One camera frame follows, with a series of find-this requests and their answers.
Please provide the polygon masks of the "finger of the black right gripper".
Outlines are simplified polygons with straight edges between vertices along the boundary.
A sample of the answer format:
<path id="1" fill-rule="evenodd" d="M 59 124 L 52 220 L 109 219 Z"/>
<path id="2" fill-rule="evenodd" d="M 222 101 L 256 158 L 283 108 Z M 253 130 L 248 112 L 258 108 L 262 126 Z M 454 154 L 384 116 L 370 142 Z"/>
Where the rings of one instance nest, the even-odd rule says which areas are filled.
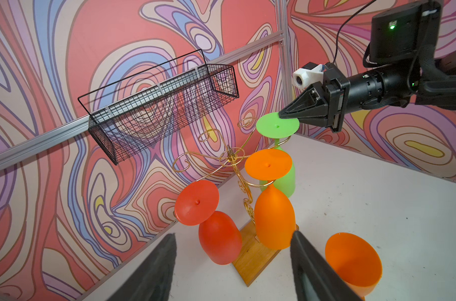
<path id="1" fill-rule="evenodd" d="M 298 119 L 302 124 L 327 126 L 328 104 L 316 90 L 306 90 L 278 115 L 281 119 Z"/>

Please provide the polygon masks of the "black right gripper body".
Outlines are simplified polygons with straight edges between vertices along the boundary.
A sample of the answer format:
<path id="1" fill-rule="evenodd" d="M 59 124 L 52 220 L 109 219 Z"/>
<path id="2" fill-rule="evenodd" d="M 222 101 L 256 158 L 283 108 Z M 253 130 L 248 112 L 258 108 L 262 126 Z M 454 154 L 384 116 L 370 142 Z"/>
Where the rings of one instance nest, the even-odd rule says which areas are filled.
<path id="1" fill-rule="evenodd" d="M 314 85 L 318 100 L 315 106 L 317 115 L 313 119 L 316 126 L 340 132 L 351 84 L 334 63 L 327 63 L 325 66 L 322 83 Z"/>

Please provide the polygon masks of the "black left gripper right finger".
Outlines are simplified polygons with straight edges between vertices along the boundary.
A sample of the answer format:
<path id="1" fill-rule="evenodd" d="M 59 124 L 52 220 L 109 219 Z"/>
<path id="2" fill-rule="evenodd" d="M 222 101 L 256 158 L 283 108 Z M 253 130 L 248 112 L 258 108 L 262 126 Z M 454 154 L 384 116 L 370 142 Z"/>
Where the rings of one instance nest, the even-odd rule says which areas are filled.
<path id="1" fill-rule="evenodd" d="M 290 245 L 297 300 L 360 301 L 300 231 Z"/>

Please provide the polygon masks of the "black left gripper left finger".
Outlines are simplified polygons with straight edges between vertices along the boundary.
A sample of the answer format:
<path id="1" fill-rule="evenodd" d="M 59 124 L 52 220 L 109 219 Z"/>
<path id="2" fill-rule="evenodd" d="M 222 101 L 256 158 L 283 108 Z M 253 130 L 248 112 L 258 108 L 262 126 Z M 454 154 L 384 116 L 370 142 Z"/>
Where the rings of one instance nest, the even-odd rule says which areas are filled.
<path id="1" fill-rule="evenodd" d="M 167 234 L 109 300 L 168 300 L 176 257 L 175 235 Z"/>

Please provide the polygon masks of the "green wine glass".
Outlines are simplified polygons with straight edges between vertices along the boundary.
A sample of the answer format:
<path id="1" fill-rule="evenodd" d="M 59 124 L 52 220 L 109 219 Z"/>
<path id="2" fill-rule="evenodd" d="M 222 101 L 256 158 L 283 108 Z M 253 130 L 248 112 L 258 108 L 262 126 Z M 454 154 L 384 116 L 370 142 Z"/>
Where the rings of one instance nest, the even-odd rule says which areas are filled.
<path id="1" fill-rule="evenodd" d="M 281 119 L 278 112 L 263 115 L 256 123 L 257 131 L 264 137 L 274 140 L 273 149 L 282 150 L 284 144 L 300 127 L 298 119 Z M 290 198 L 296 187 L 295 165 L 292 163 L 290 171 L 273 185 L 286 197 Z"/>

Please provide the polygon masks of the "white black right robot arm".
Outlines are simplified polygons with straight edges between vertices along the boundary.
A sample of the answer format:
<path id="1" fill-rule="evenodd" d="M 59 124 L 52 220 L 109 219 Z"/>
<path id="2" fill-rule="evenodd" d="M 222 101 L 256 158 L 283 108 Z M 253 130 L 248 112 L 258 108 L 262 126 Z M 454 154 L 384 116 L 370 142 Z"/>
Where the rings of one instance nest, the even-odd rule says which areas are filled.
<path id="1" fill-rule="evenodd" d="M 364 73 L 345 76 L 335 61 L 310 62 L 293 73 L 302 92 L 279 112 L 281 119 L 342 130 L 347 114 L 386 106 L 456 110 L 456 51 L 435 58 L 442 6 L 415 1 L 372 18 Z"/>

